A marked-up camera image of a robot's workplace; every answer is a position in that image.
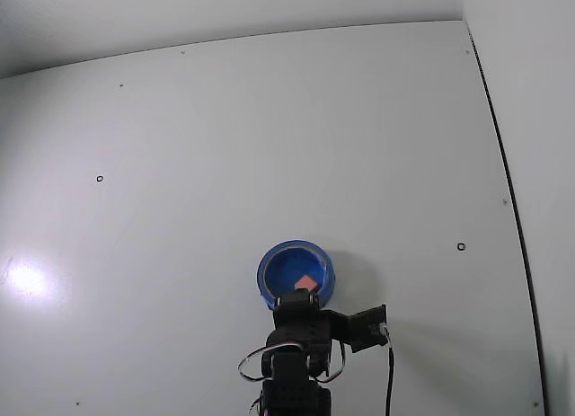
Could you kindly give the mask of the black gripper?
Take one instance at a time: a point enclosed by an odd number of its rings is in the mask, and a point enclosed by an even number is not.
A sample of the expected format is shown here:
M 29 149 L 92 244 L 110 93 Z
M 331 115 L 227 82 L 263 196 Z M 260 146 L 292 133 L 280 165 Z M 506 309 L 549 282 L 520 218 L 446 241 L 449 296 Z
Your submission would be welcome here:
M 272 310 L 272 341 L 328 341 L 333 339 L 331 312 L 319 305 L 309 289 L 277 297 Z

